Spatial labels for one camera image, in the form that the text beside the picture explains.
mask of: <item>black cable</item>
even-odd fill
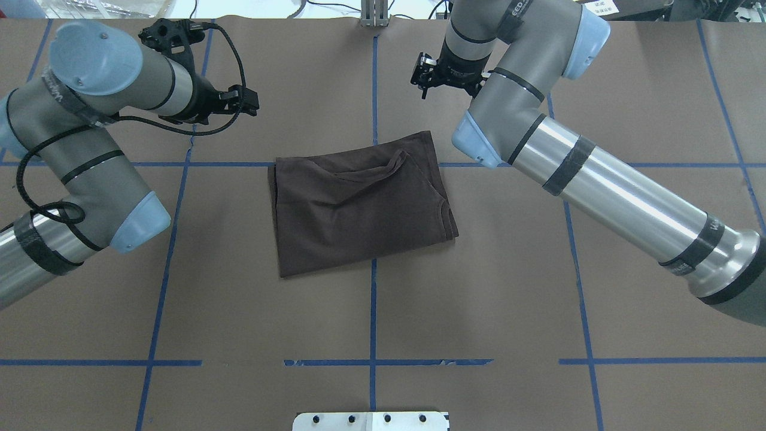
[[[434,14],[436,13],[436,10],[437,10],[437,8],[439,8],[439,6],[441,6],[441,4],[442,4],[442,3],[444,3],[445,1],[446,1],[446,0],[441,0],[440,2],[438,2],[438,3],[436,4],[436,6],[434,6],[434,8],[433,8],[433,9],[431,9],[431,13],[430,13],[430,14],[428,14],[428,19],[431,19],[431,17],[432,17],[432,16],[434,16]]]
[[[237,60],[237,66],[239,67],[239,72],[240,72],[240,79],[242,80],[242,88],[244,90],[244,88],[247,86],[246,82],[245,82],[245,78],[244,78],[244,66],[242,65],[242,59],[240,58],[239,52],[234,47],[234,42],[231,40],[231,37],[229,37],[229,34],[226,32],[226,30],[224,30],[218,24],[203,23],[202,26],[205,29],[213,28],[214,30],[220,31],[221,34],[226,39],[226,42],[229,44],[229,48],[231,48],[231,52],[234,54],[234,58]],[[170,132],[180,133],[182,135],[187,135],[187,136],[190,136],[190,137],[206,137],[206,136],[209,136],[209,135],[212,135],[212,134],[216,134],[216,133],[219,133],[219,132],[222,132],[222,131],[226,130],[231,124],[234,123],[234,121],[237,119],[237,117],[239,117],[239,114],[242,112],[242,107],[243,107],[243,104],[240,104],[239,108],[237,108],[237,110],[234,112],[234,115],[232,115],[231,119],[226,124],[224,124],[223,126],[217,128],[217,129],[207,130],[205,132],[195,132],[195,131],[192,131],[192,130],[183,130],[183,129],[179,129],[177,127],[168,126],[167,124],[158,123],[156,121],[152,121],[152,120],[149,120],[149,119],[144,118],[144,117],[136,117],[136,116],[133,116],[133,115],[126,115],[124,117],[117,116],[117,117],[114,117],[114,119],[117,120],[117,121],[138,121],[140,123],[149,124],[149,125],[152,125],[154,127],[159,127],[160,129],[163,129],[163,130],[167,130],[167,131],[170,131]]]
[[[349,5],[343,5],[341,3],[318,3],[318,2],[312,2],[312,0],[306,0],[306,3],[309,3],[310,5],[317,5],[317,6],[341,6],[343,8],[349,8],[353,11],[361,12],[361,9],[357,9],[353,6]]]
[[[234,54],[234,58],[237,59],[237,66],[239,67],[240,79],[242,80],[242,89],[244,90],[244,88],[247,86],[245,82],[245,77],[244,77],[244,66],[242,65],[242,59],[240,58],[239,52],[237,52],[237,49],[234,47],[234,42],[231,40],[231,37],[229,37],[229,34],[218,24],[203,23],[202,26],[204,29],[212,28],[214,30],[220,31],[223,34],[224,38],[226,39],[226,42],[229,44],[229,48],[231,48],[231,52]],[[223,126],[217,129],[207,130],[204,132],[178,129],[176,127],[170,127],[162,123],[157,123],[156,121],[152,121],[143,117],[136,117],[132,115],[128,115],[124,117],[115,115],[113,119],[116,121],[139,121],[140,123],[150,124],[152,126],[159,127],[160,129],[168,130],[171,132],[176,132],[176,133],[189,135],[193,137],[204,137],[204,136],[209,136],[215,133],[219,133],[227,129],[231,124],[234,123],[234,121],[242,113],[243,106],[244,104],[239,105],[237,110],[231,116],[231,119],[226,124],[224,124]],[[74,135],[75,133],[84,132],[85,130],[90,130],[91,128],[92,128],[91,125],[85,125],[85,126],[75,127],[74,129],[67,130],[63,133],[59,133],[58,135],[46,139],[42,143],[38,144],[35,148],[29,150],[21,159],[21,162],[19,162],[18,168],[16,170],[16,189],[18,190],[18,194],[21,196],[21,199],[24,200],[24,202],[27,204],[27,206],[29,206],[29,208],[32,210],[33,213],[42,214],[43,216],[48,217],[49,219],[54,220],[55,222],[64,223],[65,225],[76,225],[77,223],[85,220],[85,211],[82,209],[82,207],[72,202],[59,201],[59,202],[48,203],[42,206],[38,205],[34,200],[32,200],[31,197],[29,197],[26,187],[24,186],[24,172],[26,171],[27,165],[29,164],[29,161],[32,159],[32,157],[36,156],[40,151],[42,151],[47,146],[65,137]],[[59,215],[54,215],[49,212],[49,210],[51,209],[65,210],[67,208],[76,210],[77,212],[79,212],[79,215],[77,217],[68,217],[68,216],[61,217]]]
[[[296,16],[300,15],[300,12],[303,12],[303,8],[306,7],[306,0],[300,0],[300,6],[298,6],[298,9],[295,10],[295,12],[288,15],[288,18],[295,18]]]
[[[68,137],[70,135],[74,135],[75,133],[84,132],[85,130],[89,130],[90,126],[80,126],[75,127],[74,129],[67,130],[66,132],[59,133],[58,135],[54,137],[50,137],[43,141],[42,143],[38,144],[35,148],[29,150],[24,157],[21,158],[21,162],[18,164],[18,168],[16,169],[16,189],[18,190],[18,194],[21,196],[21,199],[24,200],[24,202],[31,208],[33,213],[36,214],[42,214],[43,216],[48,217],[49,219],[64,223],[65,225],[76,225],[79,222],[82,222],[85,220],[85,211],[83,211],[82,208],[80,208],[78,205],[73,204],[71,202],[52,202],[45,205],[38,205],[35,203],[35,201],[32,200],[31,197],[29,197],[29,193],[27,193],[26,187],[24,187],[24,172],[27,170],[27,165],[29,164],[29,161],[32,159],[32,157],[36,156],[40,151],[42,151],[45,147],[51,145],[54,142],[57,142],[60,139],[63,139],[65,137]],[[53,215],[48,212],[49,209],[65,209],[65,208],[72,208],[76,209],[80,215],[78,217],[61,217],[59,215]]]

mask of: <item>brown t-shirt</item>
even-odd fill
[[[280,277],[457,237],[430,132],[269,168]]]

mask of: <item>gray robot arm segment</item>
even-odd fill
[[[242,85],[228,92],[194,72],[188,46],[204,38],[205,28],[224,34],[240,66]],[[19,186],[33,210],[0,232],[0,310],[105,247],[132,251],[170,225],[156,194],[103,128],[133,119],[118,118],[120,109],[150,110],[172,123],[207,124],[210,114],[234,114],[226,126],[197,134],[217,133],[242,112],[255,115],[257,94],[244,86],[241,61],[222,28],[159,20],[139,36],[154,50],[97,21],[62,25],[41,79],[0,100],[0,146],[22,158],[21,178],[37,154],[70,193],[60,204],[37,207]],[[171,54],[176,40],[185,54]]]
[[[524,22],[511,20],[509,30],[513,11]],[[575,79],[593,61],[609,35],[605,21],[568,0],[463,1],[450,20],[442,57],[421,54],[416,64],[412,83],[424,95],[441,84],[464,87],[433,77],[450,64],[478,64],[491,38],[509,43],[486,83],[474,81],[476,94],[453,135],[458,149],[489,168],[507,161],[684,277],[702,302],[766,326],[761,235],[731,229],[539,112],[557,79]]]

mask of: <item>blue tape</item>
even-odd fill
[[[572,227],[571,212],[569,203],[564,202],[564,214],[567,220],[567,232],[569,234],[569,248],[574,261],[574,271],[577,275],[577,290],[580,295],[580,319],[582,321],[582,332],[585,338],[585,353],[588,356],[588,371],[591,375],[591,392],[593,394],[593,405],[596,413],[596,425],[598,431],[604,431],[604,419],[601,415],[601,399],[598,395],[598,381],[596,379],[596,366],[593,361],[593,347],[591,345],[591,330],[588,327],[588,312],[585,309],[585,294],[582,291],[582,278],[580,277],[580,262],[577,255],[577,244],[575,243],[575,230]]]
[[[201,360],[0,359],[0,367],[201,367]]]
[[[208,72],[208,60],[210,59],[210,47],[213,43],[213,29],[211,28],[208,31],[208,44],[205,47],[205,59],[202,62],[202,72],[201,75],[205,76],[205,74]],[[192,130],[196,131],[197,126],[192,126]],[[154,361],[154,356],[157,351],[157,339],[159,337],[159,328],[160,324],[162,323],[162,312],[165,307],[165,294],[168,290],[168,280],[170,279],[170,262],[173,259],[173,252],[175,251],[175,240],[178,234],[178,217],[181,215],[181,204],[184,200],[184,191],[186,189],[186,179],[188,176],[189,167],[192,163],[192,150],[194,149],[194,136],[192,136],[189,139],[189,143],[191,144],[189,149],[186,151],[186,158],[184,159],[184,170],[183,174],[181,175],[181,185],[178,188],[178,200],[175,204],[175,214],[173,215],[173,227],[170,232],[170,243],[168,245],[168,255],[165,259],[165,270],[162,274],[162,287],[159,291],[159,301],[157,303],[157,313],[155,315],[154,320],[154,329],[152,331],[152,343],[149,346],[149,361],[150,363]],[[141,390],[141,402],[139,404],[139,412],[138,416],[136,417],[136,431],[141,431],[141,428],[143,427],[143,417],[144,412],[146,411],[146,400],[149,398],[149,386],[152,384],[152,365],[146,367],[146,375],[144,376],[144,386]]]
[[[372,38],[372,145],[378,145],[378,36]]]
[[[548,116],[551,117],[552,120],[556,119],[556,114],[553,112],[553,96],[551,93],[548,93]]]
[[[370,262],[370,411],[376,407],[375,361],[378,358],[378,259]]]
[[[483,367],[494,359],[299,359],[285,360],[285,367]]]
[[[51,33],[51,26],[53,25],[53,20],[49,19],[47,20],[47,24],[45,25],[45,31],[43,32],[43,38],[40,41],[40,46],[38,46],[38,52],[34,55],[34,61],[32,61],[32,69],[29,70],[29,75],[27,75],[27,82],[32,81],[32,78],[34,77],[34,73],[38,68],[38,63],[40,62],[40,56],[43,54],[43,48],[45,48],[45,42],[48,39],[48,35]]]
[[[559,365],[766,364],[766,357],[601,357],[559,359]]]
[[[705,63],[708,66],[708,73],[710,74],[710,80],[713,83],[713,90],[715,90],[715,96],[718,98],[719,105],[721,106],[721,112],[723,113],[723,119],[726,122],[726,129],[728,135],[732,139],[732,145],[734,145],[734,152],[737,154],[737,161],[742,169],[742,175],[745,177],[745,183],[748,185],[748,193],[750,194],[750,200],[753,202],[753,208],[755,210],[755,216],[758,218],[758,224],[761,225],[761,232],[766,232],[766,223],[764,223],[764,216],[761,212],[761,206],[758,204],[758,198],[755,197],[755,191],[753,190],[753,184],[750,181],[750,175],[748,169],[745,167],[745,160],[742,158],[742,151],[739,148],[739,142],[737,136],[734,134],[734,127],[732,127],[731,118],[728,115],[726,104],[723,101],[721,90],[718,85],[718,80],[715,78],[715,71],[713,70],[712,63],[710,62],[710,55],[708,54],[708,44],[705,42],[705,32],[702,30],[702,22],[697,18],[697,32],[699,33],[699,42],[702,44],[702,53],[705,56]]]

